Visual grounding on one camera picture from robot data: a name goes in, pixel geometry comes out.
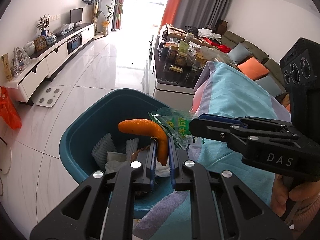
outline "gray curtain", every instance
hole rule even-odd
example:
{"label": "gray curtain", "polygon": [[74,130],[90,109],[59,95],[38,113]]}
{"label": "gray curtain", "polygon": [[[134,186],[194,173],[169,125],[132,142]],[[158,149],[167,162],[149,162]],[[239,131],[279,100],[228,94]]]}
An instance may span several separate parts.
{"label": "gray curtain", "polygon": [[181,0],[173,26],[183,29],[214,29],[219,19],[224,20],[232,0]]}

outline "pillow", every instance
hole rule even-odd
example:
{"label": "pillow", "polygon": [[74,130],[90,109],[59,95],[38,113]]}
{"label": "pillow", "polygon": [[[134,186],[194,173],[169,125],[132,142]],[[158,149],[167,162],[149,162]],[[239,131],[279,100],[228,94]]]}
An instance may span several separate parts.
{"label": "pillow", "polygon": [[235,44],[233,41],[228,40],[225,36],[221,37],[221,44],[226,45],[228,48],[233,49],[237,44]]}
{"label": "pillow", "polygon": [[281,105],[283,105],[284,107],[287,107],[289,104],[290,104],[290,98],[289,98],[289,94],[287,94],[285,98],[282,100]]}
{"label": "pillow", "polygon": [[283,94],[282,90],[277,86],[270,75],[256,80],[255,82],[274,98]]}
{"label": "pillow", "polygon": [[230,51],[227,55],[229,58],[233,60],[233,62],[237,65],[241,61],[243,61],[246,57],[248,57],[251,54],[250,51],[248,51],[244,46],[242,46],[241,43],[239,43],[235,48]]}
{"label": "pillow", "polygon": [[232,33],[231,31],[227,31],[223,36],[225,36],[228,40],[233,41],[235,44],[244,42],[244,38]]}
{"label": "pillow", "polygon": [[279,82],[279,80],[277,80],[274,75],[270,72],[269,76],[272,77],[273,81],[277,84],[277,86],[282,90],[282,94],[275,97],[275,99],[281,103],[282,100],[285,98],[285,96],[288,94],[288,92],[285,90],[284,86]]}
{"label": "pillow", "polygon": [[252,80],[258,80],[263,76],[269,74],[269,70],[265,68],[258,60],[254,57],[249,58],[246,62],[238,65],[238,68],[243,74]]}
{"label": "pillow", "polygon": [[252,55],[260,62],[262,62],[265,58],[269,57],[268,54],[266,54],[264,51],[262,51],[249,41],[242,42],[242,45],[247,50],[249,50],[252,53]]}
{"label": "pillow", "polygon": [[269,59],[265,64],[263,64],[270,72],[275,76],[279,82],[285,86],[284,84],[284,79],[283,79],[283,74],[281,71],[280,65],[275,62],[273,59]]}

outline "red cloth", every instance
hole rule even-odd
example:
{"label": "red cloth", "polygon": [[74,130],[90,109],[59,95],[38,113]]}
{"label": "red cloth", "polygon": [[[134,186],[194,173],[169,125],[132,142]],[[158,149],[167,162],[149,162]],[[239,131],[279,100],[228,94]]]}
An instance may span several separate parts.
{"label": "red cloth", "polygon": [[224,53],[229,53],[231,51],[230,48],[228,48],[226,45],[219,45],[217,46],[218,50],[224,52]]}
{"label": "red cloth", "polygon": [[203,39],[204,39],[207,43],[209,43],[210,45],[212,45],[212,41],[210,41],[207,37],[203,37]]}
{"label": "red cloth", "polygon": [[211,45],[216,46],[216,47],[220,46],[220,44],[219,44],[219,43],[215,43],[215,42],[212,42],[212,44],[211,44]]}

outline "white plastic bag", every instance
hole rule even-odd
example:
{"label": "white plastic bag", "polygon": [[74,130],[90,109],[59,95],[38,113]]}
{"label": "white plastic bag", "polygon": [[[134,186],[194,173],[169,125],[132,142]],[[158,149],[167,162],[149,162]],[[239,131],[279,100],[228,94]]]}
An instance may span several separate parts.
{"label": "white plastic bag", "polygon": [[220,39],[221,38],[220,34],[212,33],[211,30],[204,29],[204,28],[198,30],[198,35],[199,35],[199,37],[207,37],[207,38],[212,38],[212,39]]}
{"label": "white plastic bag", "polygon": [[13,50],[13,64],[11,66],[11,74],[17,77],[30,64],[30,57],[23,48],[16,47]]}

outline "sleeve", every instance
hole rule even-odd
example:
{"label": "sleeve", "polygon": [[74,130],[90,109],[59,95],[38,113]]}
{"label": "sleeve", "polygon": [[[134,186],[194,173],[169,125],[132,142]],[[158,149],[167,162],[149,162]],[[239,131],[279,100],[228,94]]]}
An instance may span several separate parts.
{"label": "sleeve", "polygon": [[307,207],[299,209],[293,217],[293,235],[294,239],[297,239],[303,231],[309,226],[320,209],[320,197]]}

